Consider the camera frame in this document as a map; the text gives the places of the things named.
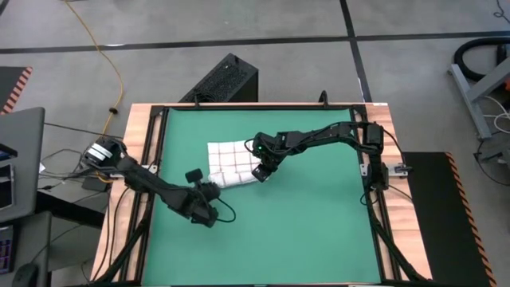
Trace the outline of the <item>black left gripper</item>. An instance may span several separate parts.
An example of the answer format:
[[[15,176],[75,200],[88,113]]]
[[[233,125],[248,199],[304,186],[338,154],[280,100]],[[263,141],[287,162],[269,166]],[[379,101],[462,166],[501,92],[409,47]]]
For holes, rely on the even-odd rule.
[[[193,224],[200,224],[211,228],[218,220],[218,211],[212,207],[207,199],[218,199],[221,194],[221,188],[216,183],[205,184],[205,195],[201,191],[194,191],[194,208],[190,215],[190,221]]]

